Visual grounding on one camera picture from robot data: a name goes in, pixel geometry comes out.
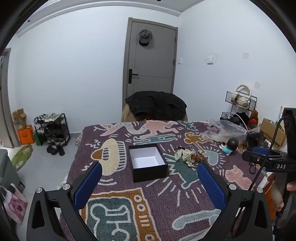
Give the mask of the person's right hand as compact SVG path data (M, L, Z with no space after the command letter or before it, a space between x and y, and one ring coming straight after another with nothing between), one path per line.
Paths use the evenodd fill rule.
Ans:
M289 211L293 204L292 193L295 193L295 173L272 173L267 180L271 183L273 209L279 213Z

